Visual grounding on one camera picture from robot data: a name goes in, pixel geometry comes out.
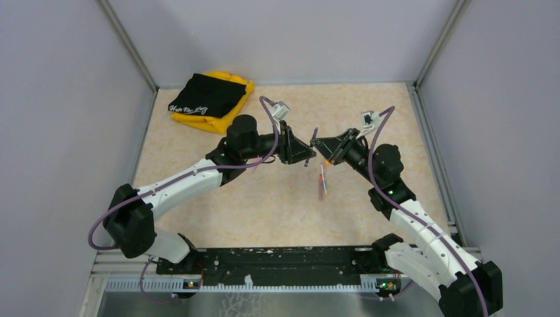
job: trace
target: white wall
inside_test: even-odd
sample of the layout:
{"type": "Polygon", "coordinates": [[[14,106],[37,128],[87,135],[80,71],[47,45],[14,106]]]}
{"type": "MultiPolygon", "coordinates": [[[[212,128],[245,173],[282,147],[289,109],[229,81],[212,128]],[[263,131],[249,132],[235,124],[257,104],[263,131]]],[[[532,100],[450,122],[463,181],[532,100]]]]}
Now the white wall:
{"type": "Polygon", "coordinates": [[[75,316],[151,92],[93,0],[0,4],[2,316],[75,316]]]}
{"type": "Polygon", "coordinates": [[[507,316],[560,309],[560,2],[474,0],[421,93],[507,316]]]}
{"type": "Polygon", "coordinates": [[[413,81],[456,0],[111,0],[160,87],[413,81]]]}

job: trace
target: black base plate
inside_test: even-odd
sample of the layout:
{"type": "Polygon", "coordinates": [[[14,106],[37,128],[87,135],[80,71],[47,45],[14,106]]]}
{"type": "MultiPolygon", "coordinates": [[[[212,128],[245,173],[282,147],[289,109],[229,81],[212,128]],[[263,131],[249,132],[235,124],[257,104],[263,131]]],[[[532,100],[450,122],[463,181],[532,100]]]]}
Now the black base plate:
{"type": "Polygon", "coordinates": [[[201,274],[204,285],[255,286],[359,285],[360,274],[393,273],[369,263],[371,246],[198,249],[193,259],[173,264],[158,261],[157,273],[201,274]]]}

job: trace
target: purple cable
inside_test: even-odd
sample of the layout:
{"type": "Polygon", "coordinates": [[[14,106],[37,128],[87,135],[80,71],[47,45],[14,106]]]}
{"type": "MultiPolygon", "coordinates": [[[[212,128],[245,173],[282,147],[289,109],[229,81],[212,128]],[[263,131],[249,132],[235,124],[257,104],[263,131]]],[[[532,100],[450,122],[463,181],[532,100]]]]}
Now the purple cable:
{"type": "Polygon", "coordinates": [[[167,305],[167,304],[171,304],[172,302],[174,302],[177,297],[176,295],[171,294],[171,299],[170,300],[157,300],[157,299],[153,299],[151,298],[146,291],[144,290],[144,275],[146,274],[146,271],[148,270],[148,266],[150,266],[150,263],[152,263],[152,261],[154,260],[154,256],[149,256],[148,257],[148,262],[146,262],[146,265],[144,265],[144,268],[142,269],[142,273],[140,273],[140,293],[142,293],[142,295],[144,295],[144,297],[149,300],[150,302],[157,304],[157,305],[167,305]]]}
{"type": "MultiPolygon", "coordinates": [[[[377,143],[377,139],[379,138],[379,135],[381,134],[381,130],[385,126],[385,123],[387,123],[387,120],[389,120],[389,117],[391,116],[391,114],[393,114],[394,110],[395,110],[395,106],[391,106],[388,109],[386,109],[385,111],[380,113],[380,116],[383,116],[384,114],[386,114],[386,116],[383,118],[383,121],[381,121],[381,124],[379,125],[379,128],[377,129],[377,131],[375,131],[375,136],[373,137],[373,140],[371,141],[371,147],[369,149],[369,154],[368,154],[369,179],[371,181],[371,184],[373,184],[375,190],[377,191],[377,193],[381,197],[383,197],[386,201],[388,201],[396,209],[400,209],[403,213],[405,213],[407,216],[411,217],[412,219],[416,220],[421,225],[427,226],[428,223],[426,223],[424,220],[420,219],[419,217],[416,217],[413,213],[411,213],[406,208],[404,208],[401,205],[399,205],[398,203],[396,203],[393,199],[391,199],[384,192],[382,192],[379,189],[379,187],[377,186],[377,182],[375,181],[375,178],[373,177],[372,159],[373,159],[373,152],[375,150],[375,143],[377,143]]],[[[434,229],[432,226],[429,226],[428,230],[430,230],[435,236],[440,235],[440,233],[437,232],[437,230],[434,229]]],[[[484,295],[482,294],[482,290],[480,289],[480,285],[478,285],[478,282],[476,281],[476,279],[475,279],[474,275],[472,274],[472,272],[470,271],[469,267],[467,266],[465,261],[463,261],[461,256],[459,256],[457,251],[455,251],[455,249],[451,246],[451,244],[449,244],[449,242],[447,242],[447,240],[445,240],[443,237],[440,237],[439,240],[446,246],[446,248],[449,250],[449,252],[457,259],[457,262],[459,262],[461,267],[467,273],[468,277],[470,278],[470,280],[472,281],[472,283],[474,285],[476,295],[478,296],[478,300],[480,301],[480,305],[482,307],[482,315],[484,317],[488,317],[488,308],[486,307],[486,301],[484,300],[484,295]]]]}
{"type": "Polygon", "coordinates": [[[397,298],[401,297],[402,295],[404,295],[404,293],[406,293],[408,290],[410,290],[412,288],[412,286],[414,286],[414,282],[408,283],[408,285],[406,285],[399,293],[393,295],[393,298],[397,299],[397,298]]]}
{"type": "Polygon", "coordinates": [[[274,143],[272,144],[272,149],[270,149],[270,152],[268,152],[268,154],[266,154],[261,160],[251,163],[251,164],[245,164],[245,165],[218,165],[218,166],[206,166],[203,168],[200,168],[198,170],[192,170],[188,173],[185,173],[183,175],[179,175],[176,178],[168,181],[167,183],[164,183],[158,187],[155,188],[155,190],[149,190],[143,194],[140,194],[138,196],[134,196],[132,198],[129,198],[121,203],[118,203],[117,205],[113,206],[113,208],[110,208],[109,210],[107,210],[107,212],[105,212],[101,217],[99,217],[99,219],[97,219],[95,221],[95,223],[93,224],[93,226],[91,227],[91,229],[89,230],[88,233],[88,244],[91,248],[94,248],[95,250],[115,250],[117,247],[116,246],[98,246],[93,242],[93,234],[95,233],[95,230],[97,229],[97,227],[99,227],[99,225],[105,220],[105,218],[109,217],[112,213],[114,213],[115,211],[121,209],[122,207],[137,201],[139,199],[142,199],[144,197],[147,197],[149,195],[155,194],[165,188],[167,188],[168,186],[171,186],[172,184],[175,184],[176,182],[179,182],[180,180],[183,180],[193,174],[198,173],[198,172],[205,172],[207,170],[238,170],[238,169],[245,169],[245,168],[251,168],[251,167],[255,167],[263,162],[265,162],[269,157],[271,157],[274,154],[274,151],[276,150],[276,147],[278,146],[278,140],[279,140],[279,133],[278,133],[278,128],[276,127],[276,123],[274,118],[272,117],[272,114],[270,113],[270,111],[268,110],[268,107],[266,106],[265,102],[268,104],[271,104],[272,101],[265,97],[265,96],[260,96],[259,101],[261,102],[262,107],[264,108],[264,111],[266,112],[266,114],[268,115],[268,118],[270,119],[270,122],[272,123],[272,130],[274,131],[274,143]]]}

